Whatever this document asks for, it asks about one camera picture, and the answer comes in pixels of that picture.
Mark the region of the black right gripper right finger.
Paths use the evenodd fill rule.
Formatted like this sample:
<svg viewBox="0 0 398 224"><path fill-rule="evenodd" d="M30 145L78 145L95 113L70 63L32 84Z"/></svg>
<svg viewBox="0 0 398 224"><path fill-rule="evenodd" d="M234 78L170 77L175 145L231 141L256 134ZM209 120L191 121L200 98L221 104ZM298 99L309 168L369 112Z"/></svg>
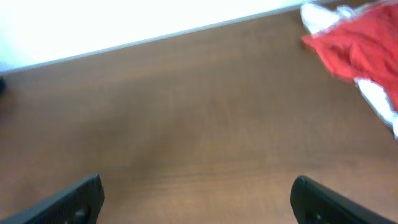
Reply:
<svg viewBox="0 0 398 224"><path fill-rule="evenodd" d="M299 224L396 224L304 175L293 182L290 204Z"/></svg>

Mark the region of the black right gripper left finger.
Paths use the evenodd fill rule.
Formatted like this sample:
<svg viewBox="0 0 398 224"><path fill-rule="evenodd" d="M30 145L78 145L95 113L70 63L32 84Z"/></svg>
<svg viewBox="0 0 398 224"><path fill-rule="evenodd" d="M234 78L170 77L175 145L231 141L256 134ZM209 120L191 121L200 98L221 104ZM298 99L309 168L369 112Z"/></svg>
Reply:
<svg viewBox="0 0 398 224"><path fill-rule="evenodd" d="M95 224L104 200L101 178L95 174L1 220L1 224Z"/></svg>

